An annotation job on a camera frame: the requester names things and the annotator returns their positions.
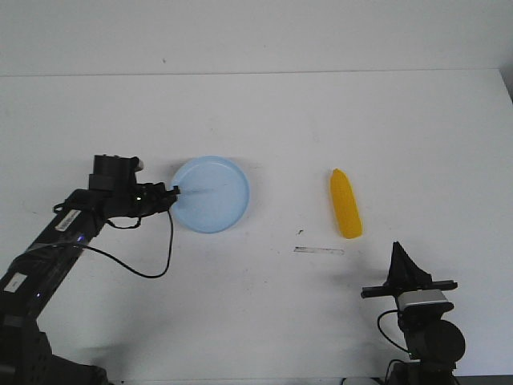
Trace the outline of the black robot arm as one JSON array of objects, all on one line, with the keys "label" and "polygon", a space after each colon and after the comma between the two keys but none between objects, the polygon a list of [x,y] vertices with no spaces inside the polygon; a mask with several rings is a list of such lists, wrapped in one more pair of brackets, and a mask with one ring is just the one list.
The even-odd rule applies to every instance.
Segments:
[{"label": "black robot arm", "polygon": [[[380,286],[364,287],[362,298],[392,297],[396,307],[380,314],[376,324],[382,336],[406,353],[409,361],[392,359],[383,384],[458,384],[456,363],[464,356],[462,331],[442,316],[454,309],[444,293],[458,288],[453,280],[435,281],[409,257],[400,242],[393,243],[390,268]],[[397,315],[406,345],[400,346],[382,329],[382,319]]]},{"label": "black robot arm", "polygon": [[163,182],[140,184],[136,156],[97,155],[86,189],[53,208],[50,224],[9,265],[1,279],[1,382],[3,384],[108,384],[102,367],[55,355],[37,318],[79,256],[117,217],[141,221],[168,213],[180,194]]}]

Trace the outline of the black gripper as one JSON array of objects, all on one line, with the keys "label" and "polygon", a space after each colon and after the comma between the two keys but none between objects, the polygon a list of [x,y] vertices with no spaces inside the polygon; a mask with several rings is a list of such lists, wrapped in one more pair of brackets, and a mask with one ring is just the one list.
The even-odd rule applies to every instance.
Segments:
[{"label": "black gripper", "polygon": [[409,257],[402,245],[395,241],[392,247],[390,268],[385,284],[382,286],[363,287],[362,299],[392,297],[394,299],[398,319],[401,321],[434,321],[450,311],[442,312],[431,306],[409,308],[404,312],[398,310],[396,300],[400,294],[416,290],[456,290],[458,283],[453,280],[431,282],[431,275],[420,269]]},{"label": "black gripper", "polygon": [[134,157],[94,156],[88,188],[100,195],[99,210],[105,219],[149,217],[168,211],[168,206],[178,200],[178,185],[167,190],[162,182],[139,184]]}]

